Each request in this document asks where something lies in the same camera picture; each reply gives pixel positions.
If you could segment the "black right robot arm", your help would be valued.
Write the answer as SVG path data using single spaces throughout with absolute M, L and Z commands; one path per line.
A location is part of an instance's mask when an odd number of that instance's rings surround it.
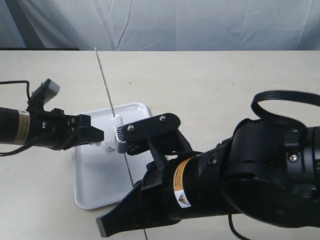
M 101 237 L 236 214 L 282 228 L 319 227 L 320 129 L 308 129 L 302 148 L 297 136 L 250 119 L 206 152 L 192 150 L 177 129 L 144 136 L 127 152 L 150 151 L 153 160 L 133 190 L 96 219 Z

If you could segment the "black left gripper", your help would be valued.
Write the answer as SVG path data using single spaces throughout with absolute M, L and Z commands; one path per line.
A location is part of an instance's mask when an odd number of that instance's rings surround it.
M 45 111 L 29 107 L 27 111 L 30 115 L 28 138 L 36 138 L 37 147 L 60 151 L 104 140 L 104 131 L 91 126 L 89 115 L 67 115 L 59 108 Z

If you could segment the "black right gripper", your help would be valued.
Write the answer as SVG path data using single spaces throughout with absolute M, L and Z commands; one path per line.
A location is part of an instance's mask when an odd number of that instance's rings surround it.
M 109 213 L 96 218 L 102 238 L 118 233 L 150 228 L 150 223 L 178 223 L 173 178 L 179 159 L 172 159 L 159 169 L 152 161 L 141 181 Z

